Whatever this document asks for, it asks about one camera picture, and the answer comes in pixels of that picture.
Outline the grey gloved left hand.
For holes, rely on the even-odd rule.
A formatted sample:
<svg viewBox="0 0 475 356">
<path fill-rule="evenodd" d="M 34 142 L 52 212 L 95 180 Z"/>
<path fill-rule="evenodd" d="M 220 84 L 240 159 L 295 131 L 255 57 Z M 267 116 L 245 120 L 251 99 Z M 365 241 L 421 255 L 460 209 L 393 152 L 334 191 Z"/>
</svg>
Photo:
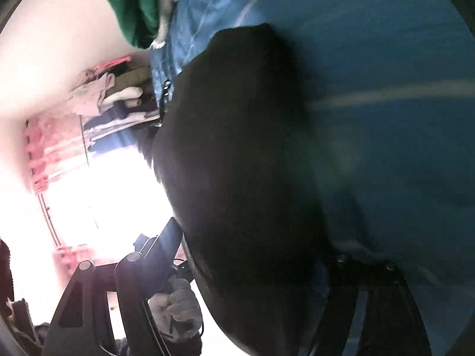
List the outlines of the grey gloved left hand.
<svg viewBox="0 0 475 356">
<path fill-rule="evenodd" d="M 148 300 L 158 331 L 165 340 L 186 342 L 200 334 L 203 317 L 190 283 L 173 276 L 169 293 L 156 293 Z"/>
</svg>

